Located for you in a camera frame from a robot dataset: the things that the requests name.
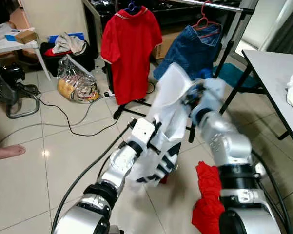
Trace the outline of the grey beige crumpled cloth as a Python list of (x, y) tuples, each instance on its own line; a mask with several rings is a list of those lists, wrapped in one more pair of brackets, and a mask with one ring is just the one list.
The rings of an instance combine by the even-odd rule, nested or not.
[(88, 47), (88, 43), (85, 40), (67, 33), (57, 36), (54, 44), (54, 47), (51, 49), (54, 54), (71, 52), (75, 55), (81, 55)]

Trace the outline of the white table black legs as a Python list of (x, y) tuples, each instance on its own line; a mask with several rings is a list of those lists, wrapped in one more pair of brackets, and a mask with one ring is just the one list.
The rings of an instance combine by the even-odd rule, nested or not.
[[(287, 91), (285, 91), (287, 82), (293, 75), (293, 54), (258, 50), (243, 50), (242, 54), (247, 61), (247, 67), (219, 112), (222, 114), (227, 110), (238, 92), (266, 95), (277, 112), (278, 118), (287, 129), (278, 139), (282, 140), (286, 136), (291, 136), (293, 139), (293, 107), (287, 102)], [(262, 88), (242, 87), (251, 72), (256, 73), (255, 78), (261, 82)]]

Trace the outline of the blue flat box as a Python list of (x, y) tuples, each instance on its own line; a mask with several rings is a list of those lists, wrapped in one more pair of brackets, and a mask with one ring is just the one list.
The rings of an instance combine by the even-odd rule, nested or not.
[[(68, 35), (75, 36), (75, 37), (78, 37), (80, 40), (86, 41), (86, 37), (85, 37), (84, 33), (69, 33)], [(55, 44), (58, 37), (59, 37), (59, 35), (48, 36), (48, 42)]]

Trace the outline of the white T-shirt red black print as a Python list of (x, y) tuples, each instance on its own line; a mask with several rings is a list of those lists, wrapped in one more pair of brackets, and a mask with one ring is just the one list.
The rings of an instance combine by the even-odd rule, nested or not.
[(144, 119), (162, 123), (161, 154), (151, 150), (149, 142), (148, 150), (136, 158), (127, 176), (133, 187), (139, 184), (156, 186), (160, 179), (175, 169), (191, 113), (191, 109), (183, 105), (183, 96), (193, 83), (176, 63), (169, 65), (158, 81), (159, 92)]

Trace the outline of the dark left robot foot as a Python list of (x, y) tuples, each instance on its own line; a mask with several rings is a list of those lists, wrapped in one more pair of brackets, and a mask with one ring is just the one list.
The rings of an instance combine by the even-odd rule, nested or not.
[(121, 230), (117, 225), (111, 225), (108, 228), (107, 234), (125, 234), (123, 230)]

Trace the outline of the crumpled red shirt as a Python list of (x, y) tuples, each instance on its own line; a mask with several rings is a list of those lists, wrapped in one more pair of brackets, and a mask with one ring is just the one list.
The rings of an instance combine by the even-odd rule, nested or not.
[(200, 234), (220, 234), (219, 220), (225, 209), (219, 200), (222, 183), (218, 168), (200, 161), (195, 170), (200, 198), (193, 207), (191, 224)]

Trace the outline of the red T-shirt white trim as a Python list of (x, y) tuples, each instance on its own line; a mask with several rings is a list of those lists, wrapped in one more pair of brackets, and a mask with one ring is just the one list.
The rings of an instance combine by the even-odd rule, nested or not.
[(161, 43), (156, 17), (145, 6), (134, 14), (121, 9), (107, 22), (102, 34), (101, 56), (111, 65), (117, 105), (146, 96), (149, 56)]

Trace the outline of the pink hanger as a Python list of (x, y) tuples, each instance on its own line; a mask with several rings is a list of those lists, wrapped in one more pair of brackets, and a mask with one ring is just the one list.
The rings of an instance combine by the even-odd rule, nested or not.
[(195, 23), (195, 25), (192, 26), (195, 31), (201, 31), (212, 26), (222, 29), (221, 24), (215, 21), (210, 21), (206, 16), (206, 13), (204, 13), (204, 8), (206, 7), (207, 3), (211, 3), (211, 0), (206, 0), (205, 4), (200, 7), (200, 18)]

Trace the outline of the person's bare foot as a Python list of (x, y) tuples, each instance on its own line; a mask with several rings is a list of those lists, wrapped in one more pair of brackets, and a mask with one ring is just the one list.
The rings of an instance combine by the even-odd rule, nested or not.
[(6, 147), (0, 147), (0, 160), (14, 156), (22, 155), (26, 152), (26, 148), (22, 145), (10, 145)]

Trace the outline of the blue denim jeans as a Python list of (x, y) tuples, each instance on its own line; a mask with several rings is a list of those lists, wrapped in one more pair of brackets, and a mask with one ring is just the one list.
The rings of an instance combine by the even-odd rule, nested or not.
[(217, 56), (222, 38), (222, 29), (209, 27), (195, 31), (191, 25), (175, 38), (162, 62), (154, 70), (154, 78), (160, 80), (169, 65), (176, 63), (190, 77), (196, 80), (196, 75), (201, 69), (214, 70), (215, 57)]

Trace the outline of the chrome and black clothes rack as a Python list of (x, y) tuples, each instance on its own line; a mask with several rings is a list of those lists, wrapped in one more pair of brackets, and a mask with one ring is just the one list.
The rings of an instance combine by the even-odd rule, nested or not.
[[(205, 1), (197, 0), (166, 0), (171, 2), (177, 2), (180, 4), (192, 5), (192, 6), (202, 6), (205, 4)], [(231, 5), (231, 2), (238, 2), (238, 6)], [(238, 31), (244, 31), (247, 27), (247, 24), (250, 21), (251, 15), (254, 14), (255, 8), (257, 6), (258, 0), (216, 0), (216, 3), (207, 3), (207, 8), (218, 9), (222, 11), (227, 11), (227, 18), (222, 24), (224, 28), (226, 22), (230, 22), (226, 27), (228, 29), (226, 37), (228, 37), (226, 47), (224, 47), (223, 53), (221, 53), (218, 60), (218, 65), (215, 66), (215, 71), (213, 71), (213, 78), (218, 78), (220, 70), (226, 62), (226, 59), (238, 43), (241, 41), (242, 33)], [(109, 90), (114, 91), (113, 88), (113, 74), (111, 64), (105, 62), (105, 68), (103, 69), (107, 74), (107, 80), (109, 84)], [(145, 117), (146, 115), (137, 111), (133, 111), (126, 107), (127, 104), (119, 105), (117, 109), (113, 112), (112, 118), (118, 120), (123, 112), (128, 112), (140, 117)], [(186, 130), (189, 131), (188, 142), (193, 143), (195, 141), (195, 135), (197, 132), (196, 124), (193, 123), (191, 127), (186, 127)]]

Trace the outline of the small white side table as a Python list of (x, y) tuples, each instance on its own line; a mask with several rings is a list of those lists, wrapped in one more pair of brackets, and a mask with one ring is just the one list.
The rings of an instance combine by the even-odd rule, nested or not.
[(16, 51), (16, 50), (21, 50), (26, 48), (34, 49), (35, 54), (41, 64), (41, 67), (44, 70), (44, 74), (46, 75), (47, 80), (51, 81), (51, 78), (53, 76), (50, 75), (50, 72), (48, 71), (46, 67), (46, 64), (43, 60), (43, 56), (41, 55), (39, 43), (35, 39), (23, 44), (18, 41), (10, 41), (5, 37), (6, 34), (8, 34), (9, 36), (16, 36), (17, 34), (22, 32), (35, 34), (35, 29), (27, 28), (27, 29), (19, 30), (19, 29), (12, 29), (7, 24), (7, 22), (0, 24), (0, 53), (6, 53), (9, 51)]

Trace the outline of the purple hanger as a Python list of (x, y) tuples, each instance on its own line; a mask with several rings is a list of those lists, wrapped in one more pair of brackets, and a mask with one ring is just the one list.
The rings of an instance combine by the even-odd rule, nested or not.
[(124, 8), (128, 14), (137, 14), (142, 9), (142, 6), (136, 3), (136, 0), (128, 0), (128, 6)]

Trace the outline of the black storage bin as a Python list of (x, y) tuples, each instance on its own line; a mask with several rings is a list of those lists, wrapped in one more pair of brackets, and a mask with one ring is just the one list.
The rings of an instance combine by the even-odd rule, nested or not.
[(40, 45), (41, 55), (43, 57), (44, 64), (46, 65), (48, 72), (52, 77), (56, 77), (59, 71), (59, 61), (65, 56), (70, 55), (75, 61), (77, 61), (87, 71), (92, 71), (95, 68), (95, 54), (91, 49), (91, 46), (86, 42), (86, 49), (84, 53), (75, 55), (70, 51), (68, 53), (53, 54), (52, 49), (55, 46), (53, 43), (42, 42)]

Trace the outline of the black desk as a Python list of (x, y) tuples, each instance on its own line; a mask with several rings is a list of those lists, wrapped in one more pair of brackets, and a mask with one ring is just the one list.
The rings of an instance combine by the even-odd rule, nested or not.
[(102, 34), (113, 15), (128, 8), (131, 3), (146, 7), (160, 25), (196, 22), (202, 16), (200, 6), (168, 0), (81, 0), (81, 3), (89, 34)]

